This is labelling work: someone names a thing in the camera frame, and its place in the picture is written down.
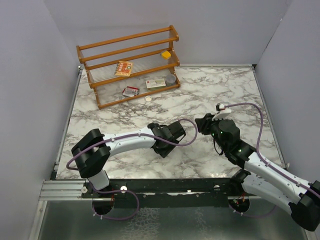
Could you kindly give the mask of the white bottle cap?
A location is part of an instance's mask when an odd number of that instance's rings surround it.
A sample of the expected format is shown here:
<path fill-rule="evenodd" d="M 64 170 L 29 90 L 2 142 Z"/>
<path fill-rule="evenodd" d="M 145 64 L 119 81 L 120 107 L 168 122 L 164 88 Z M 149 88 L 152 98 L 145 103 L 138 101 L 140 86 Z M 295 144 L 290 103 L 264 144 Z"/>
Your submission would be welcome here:
<path fill-rule="evenodd" d="M 150 96 L 146 96 L 146 97 L 145 97 L 145 101 L 146 101 L 146 102 L 151 102 L 151 101 L 152 101 L 152 98 L 151 98 Z"/>

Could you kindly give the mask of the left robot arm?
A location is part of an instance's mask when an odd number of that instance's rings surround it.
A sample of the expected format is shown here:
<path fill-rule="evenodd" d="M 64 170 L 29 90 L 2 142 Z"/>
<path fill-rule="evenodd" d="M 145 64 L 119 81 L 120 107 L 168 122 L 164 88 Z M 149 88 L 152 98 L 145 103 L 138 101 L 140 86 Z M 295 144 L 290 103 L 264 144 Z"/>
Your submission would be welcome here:
<path fill-rule="evenodd" d="M 146 127 L 120 134 L 102 134 L 96 128 L 89 131 L 72 149 L 71 153 L 76 156 L 80 152 L 94 146 L 95 144 L 107 141 L 96 146 L 97 150 L 90 149 L 75 159 L 75 164 L 81 178 L 88 179 L 93 185 L 93 191 L 97 196 L 106 197 L 111 190 L 110 180 L 103 170 L 109 157 L 117 154 L 138 149 L 153 149 L 154 152 L 165 158 L 174 148 L 174 145 L 159 140 L 164 139 L 174 144 L 179 144 L 186 132 L 179 121 L 170 125 L 150 123 Z"/>

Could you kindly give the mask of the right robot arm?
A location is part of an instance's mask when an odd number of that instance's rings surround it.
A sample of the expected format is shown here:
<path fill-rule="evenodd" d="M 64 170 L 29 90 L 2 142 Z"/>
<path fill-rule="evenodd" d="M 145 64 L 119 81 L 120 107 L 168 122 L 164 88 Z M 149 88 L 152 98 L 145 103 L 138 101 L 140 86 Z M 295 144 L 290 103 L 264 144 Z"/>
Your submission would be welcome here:
<path fill-rule="evenodd" d="M 313 232 L 320 224 L 320 182 L 313 183 L 291 174 L 260 156 L 258 150 L 241 140 L 240 129 L 230 119 L 215 119 L 207 113 L 195 119 L 197 130 L 210 135 L 221 154 L 241 169 L 232 177 L 229 189 L 244 192 L 280 207 L 302 228 Z"/>

